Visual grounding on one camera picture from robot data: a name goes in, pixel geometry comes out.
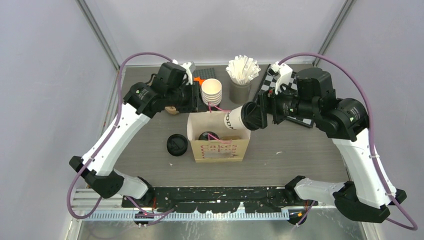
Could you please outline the stack of paper cups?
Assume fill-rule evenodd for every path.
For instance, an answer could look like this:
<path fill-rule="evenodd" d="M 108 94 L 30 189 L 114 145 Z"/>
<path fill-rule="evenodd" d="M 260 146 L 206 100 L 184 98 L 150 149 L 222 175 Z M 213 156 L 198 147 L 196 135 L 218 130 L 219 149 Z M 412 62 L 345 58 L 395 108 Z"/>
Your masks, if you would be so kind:
<path fill-rule="evenodd" d="M 202 101 L 207 106 L 219 106 L 222 101 L 222 83 L 215 78 L 203 81 L 201 85 Z"/>

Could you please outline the single brown pulp carrier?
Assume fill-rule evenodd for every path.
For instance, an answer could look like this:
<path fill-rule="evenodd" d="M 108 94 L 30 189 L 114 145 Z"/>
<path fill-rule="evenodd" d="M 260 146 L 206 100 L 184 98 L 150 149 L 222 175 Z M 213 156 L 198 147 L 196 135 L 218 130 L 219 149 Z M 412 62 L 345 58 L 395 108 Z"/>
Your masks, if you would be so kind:
<path fill-rule="evenodd" d="M 229 136 L 223 136 L 221 140 L 223 141 L 233 141 L 233 140 L 241 140 L 242 137 L 238 135 L 229 135 Z"/>

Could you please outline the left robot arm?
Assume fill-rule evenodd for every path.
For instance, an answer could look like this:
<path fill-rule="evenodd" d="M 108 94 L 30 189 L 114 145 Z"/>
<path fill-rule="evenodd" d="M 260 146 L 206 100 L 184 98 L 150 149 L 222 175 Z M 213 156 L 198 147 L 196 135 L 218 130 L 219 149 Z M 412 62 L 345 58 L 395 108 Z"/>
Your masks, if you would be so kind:
<path fill-rule="evenodd" d="M 157 113 L 174 107 L 179 113 L 206 111 L 200 84 L 193 80 L 193 62 L 163 63 L 151 83 L 133 84 L 120 105 L 121 112 L 97 143 L 83 156 L 74 156 L 70 166 L 102 198 L 116 194 L 134 198 L 141 207 L 153 202 L 152 187 L 141 177 L 114 169 L 119 156 L 135 134 Z"/>

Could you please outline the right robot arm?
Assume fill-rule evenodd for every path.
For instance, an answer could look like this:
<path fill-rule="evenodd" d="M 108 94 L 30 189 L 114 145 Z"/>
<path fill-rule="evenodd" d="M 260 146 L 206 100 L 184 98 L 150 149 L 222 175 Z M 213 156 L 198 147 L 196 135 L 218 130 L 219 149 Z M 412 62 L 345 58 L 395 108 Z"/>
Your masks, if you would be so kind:
<path fill-rule="evenodd" d="M 356 222 L 382 223 L 389 218 L 389 206 L 403 202 L 404 190 L 380 179 L 375 169 L 376 150 L 369 144 L 369 116 L 364 105 L 353 98 L 338 98 L 329 72 L 312 67 L 299 71 L 296 89 L 283 84 L 262 92 L 255 101 L 241 107 L 241 121 L 251 131 L 267 127 L 267 116 L 274 124 L 288 117 L 310 119 L 336 145 L 350 179 L 332 183 L 296 176 L 285 185 L 285 198 L 291 205 L 314 200 L 335 206 L 346 218 Z"/>

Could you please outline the yellow pink paper bag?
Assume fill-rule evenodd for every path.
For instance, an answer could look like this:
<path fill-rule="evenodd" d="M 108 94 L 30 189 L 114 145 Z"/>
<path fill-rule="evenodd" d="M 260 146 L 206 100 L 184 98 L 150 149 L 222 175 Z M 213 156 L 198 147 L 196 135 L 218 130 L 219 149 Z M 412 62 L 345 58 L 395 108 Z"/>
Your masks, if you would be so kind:
<path fill-rule="evenodd" d="M 196 163 L 241 162 L 244 159 L 251 131 L 241 121 L 230 122 L 230 110 L 209 106 L 206 112 L 190 113 L 187 139 Z"/>

